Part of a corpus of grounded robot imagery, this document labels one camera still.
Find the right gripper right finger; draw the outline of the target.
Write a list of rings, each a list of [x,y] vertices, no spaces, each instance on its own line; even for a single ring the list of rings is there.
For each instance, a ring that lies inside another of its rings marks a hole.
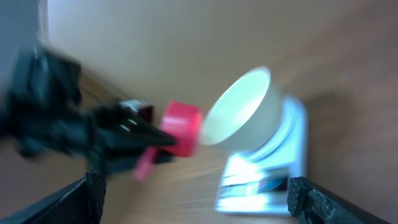
[[[289,180],[287,205],[299,223],[389,224],[306,177]]]

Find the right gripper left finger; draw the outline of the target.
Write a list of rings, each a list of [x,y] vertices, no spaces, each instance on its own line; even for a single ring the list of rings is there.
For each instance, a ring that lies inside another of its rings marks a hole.
[[[97,172],[1,220],[1,224],[99,224],[107,181]]]

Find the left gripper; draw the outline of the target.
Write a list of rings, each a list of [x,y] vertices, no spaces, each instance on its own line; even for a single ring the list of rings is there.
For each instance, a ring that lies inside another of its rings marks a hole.
[[[174,146],[177,139],[119,103],[78,111],[69,105],[43,107],[18,101],[19,154],[36,159],[47,151],[85,159],[106,177],[133,171],[145,179],[153,166],[172,162],[169,152],[144,152],[149,146]]]

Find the pink measuring scoop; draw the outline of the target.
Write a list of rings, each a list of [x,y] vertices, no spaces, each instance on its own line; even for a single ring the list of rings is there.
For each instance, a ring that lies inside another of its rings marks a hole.
[[[169,101],[160,122],[160,129],[170,134],[177,141],[174,146],[165,147],[165,151],[175,157],[192,157],[198,145],[203,114],[193,105]],[[161,147],[149,146],[139,158],[132,176],[135,180],[145,180],[159,158]]]

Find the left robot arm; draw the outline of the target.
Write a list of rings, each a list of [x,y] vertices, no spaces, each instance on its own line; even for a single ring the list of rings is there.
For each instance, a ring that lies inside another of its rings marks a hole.
[[[109,176],[135,168],[150,146],[176,145],[118,100],[80,110],[80,74],[79,63],[44,49],[18,55],[1,105],[1,136],[13,137],[22,157],[53,150],[84,158],[91,170]]]

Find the white digital kitchen scale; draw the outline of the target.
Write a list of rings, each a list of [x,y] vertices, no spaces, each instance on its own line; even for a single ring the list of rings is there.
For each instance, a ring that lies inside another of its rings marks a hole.
[[[231,155],[220,179],[215,210],[265,216],[289,215],[289,180],[307,175],[308,116],[301,101],[284,99],[278,131],[253,154]]]

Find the white bowl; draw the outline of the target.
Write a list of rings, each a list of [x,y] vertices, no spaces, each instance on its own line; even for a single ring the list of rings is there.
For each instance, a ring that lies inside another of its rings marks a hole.
[[[267,67],[257,67],[235,81],[206,115],[200,132],[203,146],[229,152],[252,152],[279,129],[283,96]]]

